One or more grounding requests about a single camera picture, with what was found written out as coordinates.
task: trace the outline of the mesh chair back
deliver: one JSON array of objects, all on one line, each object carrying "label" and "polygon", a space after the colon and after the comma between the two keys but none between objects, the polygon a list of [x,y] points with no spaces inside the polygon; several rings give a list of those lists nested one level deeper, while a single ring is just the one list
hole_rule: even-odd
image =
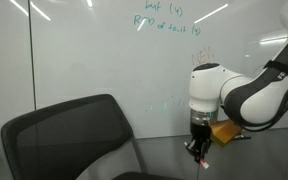
[{"label": "mesh chair back", "polygon": [[133,136],[111,95],[46,107],[7,122],[1,130],[15,180],[72,180]]}]

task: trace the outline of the yellow object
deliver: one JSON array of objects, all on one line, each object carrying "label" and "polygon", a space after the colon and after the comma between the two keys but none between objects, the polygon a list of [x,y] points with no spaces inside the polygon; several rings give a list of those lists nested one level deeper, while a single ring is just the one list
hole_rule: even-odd
[{"label": "yellow object", "polygon": [[216,124],[211,125],[211,129],[211,140],[222,147],[242,131],[242,128],[230,119],[219,121]]}]

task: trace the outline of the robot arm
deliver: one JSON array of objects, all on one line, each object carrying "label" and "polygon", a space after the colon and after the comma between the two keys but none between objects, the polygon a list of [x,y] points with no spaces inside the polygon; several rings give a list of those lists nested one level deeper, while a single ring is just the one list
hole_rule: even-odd
[{"label": "robot arm", "polygon": [[[282,12],[283,19],[288,29],[288,15]],[[210,125],[217,122],[219,106],[231,120],[250,131],[272,127],[288,110],[288,43],[264,68],[255,79],[215,63],[193,70],[189,88],[192,141],[186,148],[197,163],[210,147]]]}]

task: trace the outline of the whiteboard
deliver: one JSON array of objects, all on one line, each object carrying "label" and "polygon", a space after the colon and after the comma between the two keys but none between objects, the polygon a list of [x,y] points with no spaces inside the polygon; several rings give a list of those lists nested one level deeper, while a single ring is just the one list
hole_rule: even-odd
[{"label": "whiteboard", "polygon": [[[24,10],[27,1],[17,0]],[[28,16],[0,0],[0,127],[34,110]]]},{"label": "whiteboard", "polygon": [[[189,134],[191,71],[216,62],[258,75],[283,45],[259,42],[287,36],[283,2],[36,1],[43,12],[32,12],[37,107],[109,93],[136,138]],[[285,117],[276,127],[288,127]]]}]

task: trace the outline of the black chair backrest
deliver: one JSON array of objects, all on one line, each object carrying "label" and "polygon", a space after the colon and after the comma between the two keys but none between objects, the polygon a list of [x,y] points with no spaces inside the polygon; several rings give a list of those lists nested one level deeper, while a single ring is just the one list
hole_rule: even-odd
[{"label": "black chair backrest", "polygon": [[46,107],[7,122],[1,141],[15,180],[72,180],[133,132],[111,95]]}]

